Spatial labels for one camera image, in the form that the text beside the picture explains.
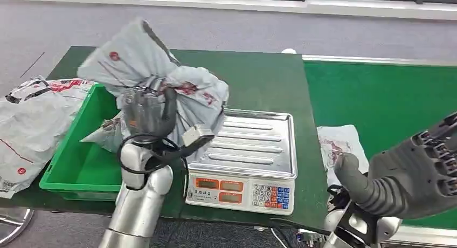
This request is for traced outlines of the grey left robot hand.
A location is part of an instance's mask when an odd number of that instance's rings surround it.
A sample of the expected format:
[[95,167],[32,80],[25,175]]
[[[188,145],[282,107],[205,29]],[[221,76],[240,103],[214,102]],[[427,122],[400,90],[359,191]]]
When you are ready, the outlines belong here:
[[133,88],[122,95],[124,121],[131,135],[168,136],[174,129],[177,115],[177,93],[173,88],[148,92]]

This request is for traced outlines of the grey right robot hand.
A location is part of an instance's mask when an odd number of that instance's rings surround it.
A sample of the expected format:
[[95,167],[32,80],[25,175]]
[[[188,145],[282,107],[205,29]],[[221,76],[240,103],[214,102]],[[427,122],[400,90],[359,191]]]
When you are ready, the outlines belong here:
[[342,153],[334,172],[351,200],[378,216],[417,219],[456,208],[456,113],[370,160]]

